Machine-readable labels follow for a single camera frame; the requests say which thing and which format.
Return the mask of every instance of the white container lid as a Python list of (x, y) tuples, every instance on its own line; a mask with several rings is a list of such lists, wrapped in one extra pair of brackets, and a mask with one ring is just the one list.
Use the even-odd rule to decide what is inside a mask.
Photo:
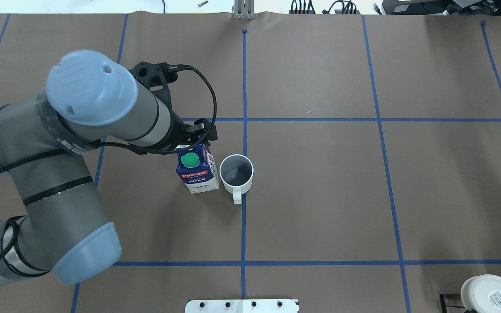
[(478, 313), (501, 313), (501, 277), (480, 275), (469, 278), (461, 287), (461, 301)]

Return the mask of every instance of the mug handle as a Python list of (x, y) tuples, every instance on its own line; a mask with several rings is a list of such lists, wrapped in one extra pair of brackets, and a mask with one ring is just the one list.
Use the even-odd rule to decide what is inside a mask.
[(241, 188), (240, 187), (235, 187), (233, 188), (233, 203), (235, 204), (241, 204)]

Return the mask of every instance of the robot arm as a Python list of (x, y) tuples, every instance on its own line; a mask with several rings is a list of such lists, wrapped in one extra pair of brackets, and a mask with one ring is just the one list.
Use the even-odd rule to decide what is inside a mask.
[[(9, 170), (28, 215), (0, 222), (0, 286), (50, 270), (62, 283), (79, 283), (117, 261), (115, 226), (79, 155), (104, 145), (168, 154), (217, 139), (215, 117), (186, 125), (171, 108), (167, 83), (184, 69), (204, 79), (215, 104), (211, 86), (190, 66), (141, 62), (128, 71), (82, 50), (52, 68), (45, 90), (0, 108), (0, 166), (67, 151)], [(108, 135), (129, 144), (98, 141)]]

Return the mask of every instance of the floor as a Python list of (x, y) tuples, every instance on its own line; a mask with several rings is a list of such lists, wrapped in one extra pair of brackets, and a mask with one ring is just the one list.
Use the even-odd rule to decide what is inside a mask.
[[(87, 154), (120, 261), (75, 286), (8, 285), (0, 312), (288, 297), (302, 312), (437, 313), (440, 293), (501, 276), (501, 18), (0, 15), (0, 105), (82, 48), (200, 69), (219, 103), (211, 151), (248, 155), (253, 186), (234, 206), (224, 189), (189, 194), (175, 156)], [(210, 117), (194, 74), (171, 91), (187, 121)], [(0, 220), (22, 212), (0, 176)]]

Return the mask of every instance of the label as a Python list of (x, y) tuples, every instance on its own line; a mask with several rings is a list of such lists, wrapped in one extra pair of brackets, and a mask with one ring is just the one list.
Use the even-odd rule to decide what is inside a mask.
[(208, 148), (204, 145), (199, 145), (190, 151), (198, 154), (199, 158), (202, 160), (198, 167), (193, 169), (188, 169), (181, 164), (181, 157), (183, 154), (180, 153), (177, 155), (179, 158), (177, 174), (179, 174), (179, 177), (185, 182), (189, 191), (191, 193), (200, 193), (219, 189), (214, 158)]
[(197, 176), (202, 176), (202, 175), (208, 175), (208, 170), (205, 169), (203, 171), (200, 171), (200, 172), (196, 172), (196, 173), (189, 173), (189, 174), (181, 174), (181, 178), (191, 178), (191, 177), (197, 177)]
[(396, 6), (394, 8), (394, 13), (396, 13), (396, 12), (405, 12), (408, 7), (409, 7), (409, 4), (402, 4), (401, 6)]
[(84, 149), (82, 149), (78, 145), (76, 145), (76, 144), (70, 144), (67, 140), (57, 139), (57, 142), (60, 143), (61, 145), (63, 145), (64, 148), (67, 148), (67, 149), (73, 151), (76, 154), (83, 154), (83, 153), (86, 152)]
[(501, 291), (493, 290), (488, 293), (488, 301), (493, 307), (501, 310)]

